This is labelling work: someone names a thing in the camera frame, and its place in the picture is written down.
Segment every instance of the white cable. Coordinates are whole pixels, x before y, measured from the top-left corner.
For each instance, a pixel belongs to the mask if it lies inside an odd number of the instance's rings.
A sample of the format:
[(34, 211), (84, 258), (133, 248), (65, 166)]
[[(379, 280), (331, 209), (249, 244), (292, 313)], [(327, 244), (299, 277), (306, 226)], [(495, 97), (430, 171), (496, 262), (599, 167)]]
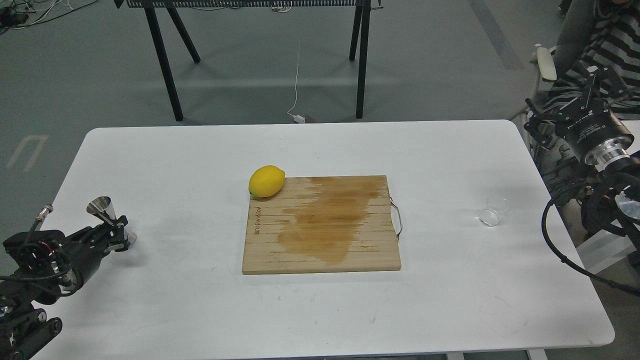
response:
[(293, 102), (293, 106), (291, 106), (291, 109), (289, 109), (289, 111), (287, 111), (287, 114), (291, 115), (294, 118), (296, 116), (291, 113), (291, 110), (293, 110), (293, 108), (295, 108), (296, 104), (298, 103), (298, 74), (299, 74), (299, 72), (300, 72), (300, 40), (298, 40), (298, 64), (296, 66), (296, 83), (293, 85), (293, 89), (296, 91), (296, 100)]
[(288, 13), (289, 11), (291, 11), (291, 6), (272, 6), (271, 11), (279, 12), (279, 13)]
[(57, 4), (62, 3), (62, 1), (63, 1), (63, 0), (55, 0), (55, 1), (51, 4), (51, 6), (47, 9), (47, 11), (44, 13), (44, 15), (42, 15), (42, 17), (41, 17), (41, 18), (39, 18), (38, 20), (36, 20), (36, 21), (32, 22), (31, 24), (28, 24), (28, 25), (26, 25), (26, 26), (18, 26), (18, 27), (16, 27), (16, 28), (12, 28), (12, 29), (20, 30), (20, 29), (28, 28), (28, 27), (30, 27), (31, 25), (35, 25), (35, 24), (39, 23), (40, 21), (43, 21), (43, 20), (47, 17), (47, 15), (48, 15), (48, 14), (49, 14), (49, 12), (51, 11), (51, 9), (53, 9), (53, 7), (54, 7), (54, 6), (56, 6)]

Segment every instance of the black cable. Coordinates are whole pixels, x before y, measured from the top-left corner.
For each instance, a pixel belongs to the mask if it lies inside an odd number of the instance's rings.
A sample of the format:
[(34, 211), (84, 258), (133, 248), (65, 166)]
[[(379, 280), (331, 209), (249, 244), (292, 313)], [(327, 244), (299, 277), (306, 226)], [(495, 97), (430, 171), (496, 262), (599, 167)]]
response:
[(66, 13), (64, 13), (64, 14), (62, 14), (62, 15), (58, 15), (58, 16), (56, 16), (56, 17), (52, 17), (52, 18), (51, 18), (51, 19), (49, 19), (49, 20), (44, 20), (44, 21), (38, 22), (38, 23), (36, 23), (36, 24), (29, 24), (29, 25), (25, 25), (25, 26), (40, 25), (40, 24), (44, 24), (45, 22), (49, 22), (49, 21), (53, 21), (53, 20), (59, 19), (59, 18), (61, 18), (61, 17), (65, 16), (65, 15), (69, 15), (70, 13), (75, 12), (75, 11), (78, 11), (78, 10), (80, 10), (80, 9), (84, 8), (84, 7), (87, 7), (87, 6), (89, 6), (89, 5), (93, 5), (93, 4), (97, 3), (98, 1), (99, 1), (99, 0), (93, 0), (93, 2), (88, 3), (88, 4), (85, 4), (85, 5), (82, 5), (82, 6), (80, 6), (79, 8), (75, 8), (75, 9), (71, 10), (70, 12), (66, 12)]
[(59, 272), (57, 274), (53, 274), (53, 275), (40, 276), (40, 277), (0, 276), (0, 280), (19, 281), (19, 282), (32, 282), (32, 281), (50, 280), (50, 279), (55, 279), (57, 277), (61, 277), (62, 275), (65, 275), (66, 273), (68, 273), (70, 271), (71, 271), (71, 268), (69, 267), (68, 269), (64, 269), (63, 271), (61, 271), (61, 272)]
[(29, 232), (27, 233), (27, 236), (24, 239), (24, 243), (28, 243), (29, 239), (31, 239), (31, 235), (33, 235), (33, 232), (36, 231), (36, 228), (38, 227), (38, 224), (41, 222), (41, 220), (36, 219), (35, 222), (33, 222), (33, 225), (31, 226), (31, 229), (29, 229)]
[(581, 268), (580, 266), (578, 266), (576, 263), (574, 263), (573, 261), (569, 260), (568, 257), (566, 257), (560, 250), (557, 249), (557, 247), (551, 242), (551, 238), (549, 237), (549, 233), (547, 232), (547, 214), (549, 212), (549, 209), (551, 208), (551, 206), (554, 205), (555, 201), (557, 200), (558, 197), (560, 197), (561, 195), (563, 195), (564, 193), (573, 190), (574, 188), (578, 188), (584, 186), (583, 184), (580, 185), (575, 185), (575, 186), (571, 186), (565, 190), (563, 190), (560, 194), (556, 195), (555, 197), (551, 198), (551, 200), (549, 200), (549, 202), (547, 203), (547, 206), (545, 206), (544, 211), (542, 212), (542, 237), (544, 237), (547, 245), (549, 246), (549, 248), (551, 249), (551, 251), (560, 258), (560, 261), (562, 261), (563, 263), (567, 264), (570, 268), (574, 269), (575, 271), (586, 275), (596, 281), (600, 281), (604, 284), (609, 285), (610, 287), (614, 288), (614, 289), (618, 289), (618, 290), (622, 290), (626, 293), (629, 293), (631, 295), (635, 295), (635, 296), (639, 296), (640, 297), (640, 288), (635, 288), (633, 286), (629, 286), (629, 285), (625, 285), (625, 284), (620, 284), (619, 282), (616, 281), (612, 281), (612, 280), (608, 280), (605, 279), (603, 277), (597, 276), (583, 268)]
[(50, 295), (53, 295), (53, 296), (58, 296), (58, 297), (71, 296), (71, 295), (75, 294), (76, 291), (77, 291), (77, 290), (74, 290), (74, 291), (71, 291), (70, 293), (56, 293), (55, 291), (52, 291), (51, 289), (46, 288), (44, 286), (38, 285), (35, 282), (28, 282), (28, 284), (30, 286), (33, 286), (34, 288), (38, 288), (38, 289), (42, 290), (43, 292), (45, 292), (47, 294), (50, 294)]
[(58, 16), (56, 16), (56, 17), (52, 17), (52, 18), (51, 18), (51, 19), (49, 19), (49, 20), (40, 21), (40, 19), (44, 18), (44, 17), (48, 14), (48, 12), (47, 12), (47, 11), (45, 11), (45, 12), (44, 12), (44, 13), (43, 13), (39, 18), (35, 19), (31, 24), (26, 24), (26, 25), (21, 25), (21, 26), (15, 26), (15, 27), (13, 27), (13, 28), (15, 28), (15, 29), (24, 29), (24, 28), (28, 28), (28, 27), (30, 27), (30, 26), (39, 25), (39, 24), (44, 24), (45, 22), (49, 22), (49, 21), (52, 21), (52, 20), (59, 19), (60, 17), (63, 17), (63, 16), (65, 16), (65, 15), (68, 15), (68, 14), (70, 14), (70, 13), (74, 12), (74, 11), (78, 11), (78, 10), (80, 10), (80, 9), (84, 8), (84, 7), (87, 7), (87, 6), (89, 6), (89, 5), (95, 4), (95, 3), (97, 3), (98, 1), (99, 1), (99, 0), (93, 0), (93, 2), (91, 2), (91, 3), (84, 4), (84, 5), (80, 6), (79, 8), (75, 8), (75, 9), (73, 9), (73, 10), (69, 11), (69, 12), (66, 12), (66, 13), (62, 14), (62, 15), (58, 15)]

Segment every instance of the power adapter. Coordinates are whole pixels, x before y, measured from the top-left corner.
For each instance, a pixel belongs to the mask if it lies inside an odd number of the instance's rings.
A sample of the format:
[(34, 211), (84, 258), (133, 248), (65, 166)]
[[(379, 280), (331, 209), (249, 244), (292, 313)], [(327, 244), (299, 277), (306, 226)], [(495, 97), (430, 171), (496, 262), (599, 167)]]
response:
[(11, 28), (16, 25), (21, 25), (27, 22), (29, 14), (16, 12), (13, 8), (1, 8), (0, 9), (0, 24), (2, 26)]

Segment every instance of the table leg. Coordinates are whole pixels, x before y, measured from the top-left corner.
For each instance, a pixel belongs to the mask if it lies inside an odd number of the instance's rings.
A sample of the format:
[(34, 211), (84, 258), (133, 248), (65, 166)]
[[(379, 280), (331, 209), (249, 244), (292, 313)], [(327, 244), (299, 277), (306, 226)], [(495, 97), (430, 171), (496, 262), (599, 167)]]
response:
[(362, 1), (362, 30), (360, 34), (360, 60), (358, 64), (358, 98), (356, 99), (356, 119), (362, 119), (364, 108), (364, 83), (367, 73), (367, 48), (369, 46), (369, 19), (371, 0)]
[(356, 59), (356, 48), (358, 47), (358, 35), (360, 34), (360, 21), (362, 20), (362, 6), (356, 6), (356, 14), (353, 17), (353, 32), (351, 33), (351, 49), (349, 50), (349, 61)]
[(547, 353), (543, 348), (527, 350), (527, 356), (529, 356), (529, 360), (547, 360)]
[(462, 352), (448, 352), (446, 356), (447, 360), (465, 360), (465, 355)]
[(191, 58), (193, 59), (193, 62), (199, 63), (200, 55), (198, 55), (198, 51), (196, 51), (196, 47), (193, 46), (191, 37), (189, 36), (187, 29), (184, 27), (184, 24), (182, 23), (182, 19), (180, 19), (180, 15), (178, 15), (178, 11), (175, 8), (167, 8), (166, 11), (169, 12), (169, 16), (171, 17), (171, 20), (173, 20), (175, 27), (178, 29), (178, 32), (180, 33), (180, 37), (182, 37), (182, 41), (184, 41), (184, 45), (187, 46), (187, 50), (189, 50), (189, 54), (191, 54)]
[(171, 101), (173, 115), (175, 116), (176, 121), (182, 121), (182, 108), (180, 107), (180, 100), (178, 99), (178, 91), (176, 91), (175, 83), (173, 82), (169, 59), (166, 57), (166, 50), (164, 49), (162, 34), (160, 34), (160, 26), (158, 25), (158, 19), (156, 17), (156, 10), (153, 8), (145, 8), (145, 15), (147, 16), (147, 22), (149, 23), (149, 30), (151, 30), (151, 37), (154, 39), (154, 46), (156, 47), (156, 54), (158, 55), (160, 69), (162, 70), (162, 76), (164, 77), (166, 91), (169, 93), (169, 100)]

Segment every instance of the glass cup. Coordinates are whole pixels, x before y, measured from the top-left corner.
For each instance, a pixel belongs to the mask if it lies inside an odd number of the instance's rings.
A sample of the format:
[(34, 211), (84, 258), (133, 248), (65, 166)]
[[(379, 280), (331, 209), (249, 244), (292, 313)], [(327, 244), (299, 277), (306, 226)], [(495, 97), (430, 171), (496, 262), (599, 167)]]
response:
[(478, 220), (485, 226), (496, 226), (509, 212), (509, 202), (500, 195), (491, 195), (486, 200), (486, 208), (478, 213)]

